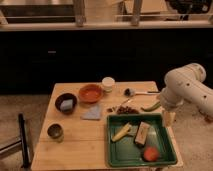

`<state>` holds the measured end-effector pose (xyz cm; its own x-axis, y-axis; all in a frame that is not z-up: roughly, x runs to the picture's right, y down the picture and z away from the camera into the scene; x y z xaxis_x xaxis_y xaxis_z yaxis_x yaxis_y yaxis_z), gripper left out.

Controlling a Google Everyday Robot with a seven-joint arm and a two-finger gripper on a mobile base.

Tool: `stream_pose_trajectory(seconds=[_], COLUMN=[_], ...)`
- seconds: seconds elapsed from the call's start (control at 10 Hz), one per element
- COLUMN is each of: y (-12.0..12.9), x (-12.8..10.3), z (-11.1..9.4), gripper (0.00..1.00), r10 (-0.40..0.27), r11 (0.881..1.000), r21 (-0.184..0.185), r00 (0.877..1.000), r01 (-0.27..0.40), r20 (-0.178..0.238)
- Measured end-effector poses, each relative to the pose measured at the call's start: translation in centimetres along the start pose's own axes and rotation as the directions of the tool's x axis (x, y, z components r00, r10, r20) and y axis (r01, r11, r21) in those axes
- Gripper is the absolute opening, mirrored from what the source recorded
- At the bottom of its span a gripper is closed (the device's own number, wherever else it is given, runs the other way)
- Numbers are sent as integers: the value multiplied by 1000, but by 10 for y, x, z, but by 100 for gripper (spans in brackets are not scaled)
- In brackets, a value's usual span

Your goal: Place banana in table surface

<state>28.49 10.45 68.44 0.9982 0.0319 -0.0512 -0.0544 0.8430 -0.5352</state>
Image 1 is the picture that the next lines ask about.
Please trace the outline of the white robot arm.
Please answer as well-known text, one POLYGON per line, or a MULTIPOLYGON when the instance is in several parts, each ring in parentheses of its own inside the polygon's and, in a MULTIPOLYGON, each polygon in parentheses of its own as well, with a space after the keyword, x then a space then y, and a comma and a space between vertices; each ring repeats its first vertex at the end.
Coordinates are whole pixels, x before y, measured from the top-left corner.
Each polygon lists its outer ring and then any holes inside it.
POLYGON ((213 123, 213 89, 203 84, 205 79, 206 70, 198 63, 170 70, 158 95, 163 115, 171 115, 184 101, 189 101, 199 108, 206 122, 213 123))

